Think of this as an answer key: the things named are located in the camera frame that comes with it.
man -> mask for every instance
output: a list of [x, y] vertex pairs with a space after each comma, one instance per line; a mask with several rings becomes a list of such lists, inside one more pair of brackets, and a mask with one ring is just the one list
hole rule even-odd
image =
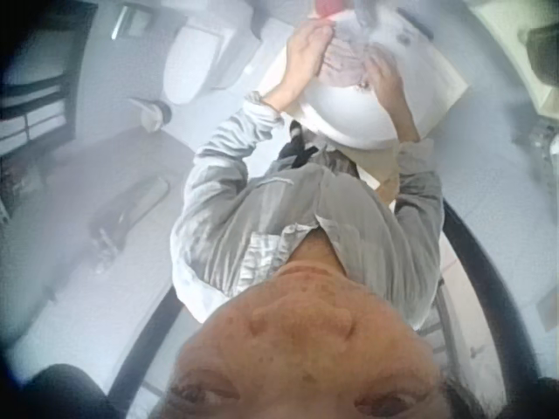
[[243, 159], [271, 138], [286, 109], [317, 74], [333, 37], [328, 20], [304, 23], [287, 45], [286, 72], [264, 98], [249, 95], [196, 153], [183, 213], [171, 237], [179, 299], [200, 322], [230, 298], [299, 258], [330, 264], [388, 300], [413, 327], [439, 278], [441, 186], [420, 141], [390, 55], [373, 48], [369, 82], [401, 143], [401, 188], [392, 214], [341, 154], [321, 151], [300, 168], [276, 161], [248, 182]]
[[390, 56], [375, 48], [366, 67], [401, 142], [394, 214], [324, 150], [247, 181], [243, 158], [280, 126], [332, 37], [330, 22], [304, 23], [282, 82], [250, 95], [196, 154], [171, 252], [178, 297], [204, 324], [157, 417], [451, 414], [431, 349], [410, 327], [438, 282], [441, 187]]

hand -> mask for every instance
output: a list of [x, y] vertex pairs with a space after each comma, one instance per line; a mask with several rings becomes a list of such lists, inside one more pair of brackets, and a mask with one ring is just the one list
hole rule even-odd
[[404, 83], [398, 72], [396, 60], [379, 44], [372, 45], [369, 52], [369, 58], [365, 60], [367, 78], [379, 103], [390, 115], [398, 140], [420, 141], [421, 137], [405, 100]]
[[406, 111], [404, 84], [394, 56], [379, 44], [372, 45], [368, 53], [369, 57], [365, 59], [367, 79], [378, 102], [392, 117]]
[[334, 36], [334, 23], [325, 19], [304, 22], [287, 41], [287, 65], [283, 80], [264, 97], [281, 112], [305, 90], [321, 68], [324, 52]]

cloth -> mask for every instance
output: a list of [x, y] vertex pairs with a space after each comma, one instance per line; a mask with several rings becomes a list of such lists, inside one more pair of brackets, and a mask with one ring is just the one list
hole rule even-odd
[[431, 306], [439, 279], [441, 184], [432, 141], [404, 143], [395, 213], [350, 165], [324, 150], [302, 168], [294, 157], [248, 180], [243, 159], [283, 120], [257, 93], [198, 149], [171, 233], [178, 298], [204, 322], [223, 303], [268, 280], [309, 233], [328, 235], [348, 278], [388, 300], [413, 327]]
[[318, 79], [333, 87], [358, 86], [366, 83], [364, 45], [356, 38], [336, 37], [324, 53]]

sink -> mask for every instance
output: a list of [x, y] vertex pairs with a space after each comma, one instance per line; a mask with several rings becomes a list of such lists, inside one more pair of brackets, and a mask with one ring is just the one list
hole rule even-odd
[[[354, 31], [360, 26], [353, 10], [345, 10], [330, 19], [337, 31]], [[429, 41], [393, 10], [377, 8], [376, 26], [366, 35], [369, 42], [384, 45], [395, 56], [404, 81], [404, 90], [418, 125], [430, 116], [435, 95]], [[372, 92], [356, 86], [332, 87], [313, 79], [300, 106], [307, 119], [332, 140], [351, 148], [389, 148], [396, 131], [389, 115]]]

